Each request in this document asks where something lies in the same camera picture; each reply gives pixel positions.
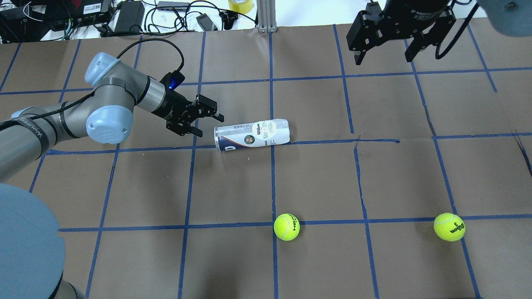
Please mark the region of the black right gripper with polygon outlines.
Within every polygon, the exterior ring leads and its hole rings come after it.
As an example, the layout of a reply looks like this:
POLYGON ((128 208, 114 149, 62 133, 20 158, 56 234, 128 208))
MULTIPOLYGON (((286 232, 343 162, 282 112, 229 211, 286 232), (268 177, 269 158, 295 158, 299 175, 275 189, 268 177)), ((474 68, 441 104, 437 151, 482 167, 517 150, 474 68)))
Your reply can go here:
POLYGON ((428 46, 439 45, 456 23, 448 0, 388 0, 378 16, 359 11, 346 40, 360 66, 370 49, 389 40, 412 39, 405 59, 412 62, 428 46))

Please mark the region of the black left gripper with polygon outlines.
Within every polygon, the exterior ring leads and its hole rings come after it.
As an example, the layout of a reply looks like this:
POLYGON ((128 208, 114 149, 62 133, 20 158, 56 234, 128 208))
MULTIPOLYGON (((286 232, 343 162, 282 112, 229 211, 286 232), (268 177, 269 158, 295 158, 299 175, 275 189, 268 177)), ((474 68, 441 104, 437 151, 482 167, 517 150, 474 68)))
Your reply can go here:
POLYGON ((180 93, 168 93, 160 107, 160 117, 165 119, 166 128, 178 135, 192 134, 203 137, 203 131, 193 125, 199 118, 211 117, 221 123, 224 115, 218 113, 218 104, 209 97, 197 94, 194 101, 188 101, 180 93))

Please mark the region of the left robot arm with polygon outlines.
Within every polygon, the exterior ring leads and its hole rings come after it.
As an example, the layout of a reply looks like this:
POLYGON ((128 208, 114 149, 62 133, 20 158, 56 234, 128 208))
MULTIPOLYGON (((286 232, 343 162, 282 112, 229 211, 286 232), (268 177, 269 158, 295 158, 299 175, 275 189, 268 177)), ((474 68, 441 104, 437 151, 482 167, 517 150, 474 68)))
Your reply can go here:
POLYGON ((184 81, 179 70, 156 80, 120 59, 98 53, 85 74, 91 92, 76 101, 33 106, 1 123, 1 297, 2 299, 82 299, 63 280, 65 243, 59 223, 44 202, 5 180, 40 159, 56 144, 89 137, 119 144, 131 134, 139 107, 166 121, 175 134, 202 136, 198 118, 223 122, 214 100, 187 100, 175 89, 184 81))

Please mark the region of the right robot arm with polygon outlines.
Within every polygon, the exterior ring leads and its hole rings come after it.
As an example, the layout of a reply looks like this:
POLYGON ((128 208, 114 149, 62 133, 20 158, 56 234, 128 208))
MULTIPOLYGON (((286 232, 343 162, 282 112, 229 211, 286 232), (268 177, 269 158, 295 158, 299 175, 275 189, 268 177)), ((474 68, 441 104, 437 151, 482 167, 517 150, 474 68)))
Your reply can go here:
POLYGON ((360 65, 366 53, 390 40, 411 39, 404 56, 412 62, 420 51, 435 46, 435 59, 442 59, 454 47, 479 8, 500 34, 511 37, 531 35, 530 0, 477 0, 457 33, 441 49, 443 41, 457 21, 453 8, 456 0, 388 0, 381 8, 370 1, 359 11, 349 29, 347 46, 360 65))

